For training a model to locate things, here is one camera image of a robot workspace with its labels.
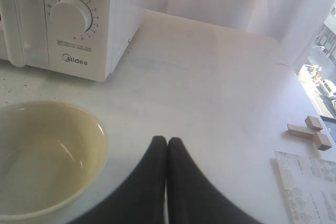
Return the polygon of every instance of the bowl rim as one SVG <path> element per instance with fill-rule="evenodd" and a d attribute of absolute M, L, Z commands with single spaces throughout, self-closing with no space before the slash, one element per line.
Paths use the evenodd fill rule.
<path fill-rule="evenodd" d="M 0 114 L 2 111 L 7 111 L 7 110 L 11 110 L 11 109 L 15 109 L 17 107 L 20 106 L 27 106 L 27 105 L 46 105 L 46 104 L 50 104 L 50 105 L 63 105 L 65 107 L 69 107 L 69 108 L 73 108 L 73 109 L 77 109 L 80 110 L 86 114 L 88 114 L 89 116 L 93 117 L 97 124 L 98 127 L 100 127 L 101 132 L 103 133 L 103 135 L 105 136 L 106 139 L 106 151 L 105 151 L 105 161 L 103 162 L 103 165 L 101 166 L 101 168 L 99 170 L 97 170 L 96 174 L 92 177 L 91 180 L 89 180 L 86 184 L 84 184 L 76 193 L 74 193 L 73 195 L 71 195 L 69 198 L 65 199 L 64 201 L 61 201 L 60 203 L 36 211 L 36 212 L 30 212 L 27 214 L 20 214 L 20 215 L 2 215 L 0 214 L 0 221 L 22 221 L 22 220 L 29 220 L 29 219 L 34 219 L 34 218 L 38 218 L 47 214 L 50 214 L 68 204 L 70 204 L 71 202 L 73 202 L 75 199 L 77 199 L 79 196 L 81 196 L 84 191 L 86 191 L 88 189 L 89 186 L 91 186 L 93 184 L 93 182 L 99 177 L 99 175 L 102 173 L 103 169 L 105 168 L 107 159 L 108 159 L 108 146 L 109 146 L 109 141 L 108 141 L 108 137 L 106 134 L 106 131 L 104 129 L 104 127 L 101 125 L 100 120 L 91 112 L 89 112 L 88 110 L 84 109 L 83 107 L 80 107 L 78 105 L 75 105 L 73 103 L 68 103 L 68 102 L 62 102 L 62 101 L 29 101 L 29 102 L 22 102 L 22 103 L 16 103 L 16 104 L 11 104 L 9 106 L 5 106 L 0 108 Z"/>

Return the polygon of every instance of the cream bowl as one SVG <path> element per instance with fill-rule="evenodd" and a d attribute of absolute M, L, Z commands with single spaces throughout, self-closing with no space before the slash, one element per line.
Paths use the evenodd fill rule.
<path fill-rule="evenodd" d="M 28 102 L 0 109 L 0 222 L 49 214 L 101 173 L 108 141 L 75 105 Z"/>

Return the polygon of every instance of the white microwave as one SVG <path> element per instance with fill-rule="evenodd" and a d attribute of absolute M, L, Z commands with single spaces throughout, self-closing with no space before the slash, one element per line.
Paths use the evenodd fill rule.
<path fill-rule="evenodd" d="M 0 0 L 0 59 L 104 81 L 146 0 Z"/>

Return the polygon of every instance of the paper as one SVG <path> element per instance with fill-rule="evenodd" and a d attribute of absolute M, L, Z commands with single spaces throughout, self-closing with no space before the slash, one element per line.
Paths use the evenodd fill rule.
<path fill-rule="evenodd" d="M 336 224 L 336 162 L 276 156 L 294 224 Z"/>

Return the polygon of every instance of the microwave dial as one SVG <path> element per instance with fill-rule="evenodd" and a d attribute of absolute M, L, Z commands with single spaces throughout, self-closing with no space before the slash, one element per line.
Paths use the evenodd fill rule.
<path fill-rule="evenodd" d="M 88 31 L 92 20 L 92 12 L 82 0 L 60 0 L 50 11 L 53 26 L 72 36 Z"/>

